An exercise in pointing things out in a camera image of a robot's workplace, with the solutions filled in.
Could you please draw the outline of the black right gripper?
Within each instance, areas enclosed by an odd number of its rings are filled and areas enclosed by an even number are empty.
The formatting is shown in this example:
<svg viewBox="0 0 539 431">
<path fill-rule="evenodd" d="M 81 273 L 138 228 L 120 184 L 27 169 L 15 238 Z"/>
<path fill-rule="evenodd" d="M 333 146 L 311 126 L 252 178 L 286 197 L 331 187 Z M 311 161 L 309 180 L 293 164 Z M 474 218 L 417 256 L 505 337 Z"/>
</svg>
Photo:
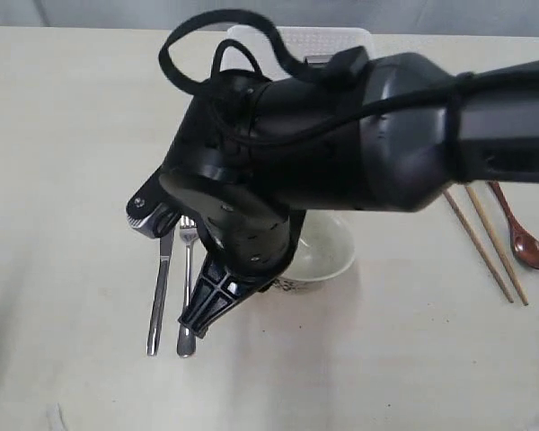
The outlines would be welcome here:
<svg viewBox="0 0 539 431">
<path fill-rule="evenodd" d="M 264 292 L 291 264 L 305 221 L 304 210 L 254 227 L 244 221 L 224 229 L 199 226 L 207 255 L 178 322 L 202 339 L 210 325 L 252 295 Z"/>
</svg>

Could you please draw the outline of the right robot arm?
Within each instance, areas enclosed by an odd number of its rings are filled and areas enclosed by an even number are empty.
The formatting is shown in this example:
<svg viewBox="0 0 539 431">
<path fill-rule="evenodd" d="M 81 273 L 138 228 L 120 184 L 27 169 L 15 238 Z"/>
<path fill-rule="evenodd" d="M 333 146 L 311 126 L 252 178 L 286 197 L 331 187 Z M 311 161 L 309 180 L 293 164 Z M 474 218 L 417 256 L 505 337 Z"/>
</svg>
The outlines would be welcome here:
<svg viewBox="0 0 539 431">
<path fill-rule="evenodd" d="M 309 210 L 415 212 L 454 183 L 539 183 L 539 60 L 451 75 L 404 53 L 336 86 L 248 70 L 197 83 L 159 182 L 207 249 L 181 324 L 209 326 L 289 266 Z"/>
</svg>

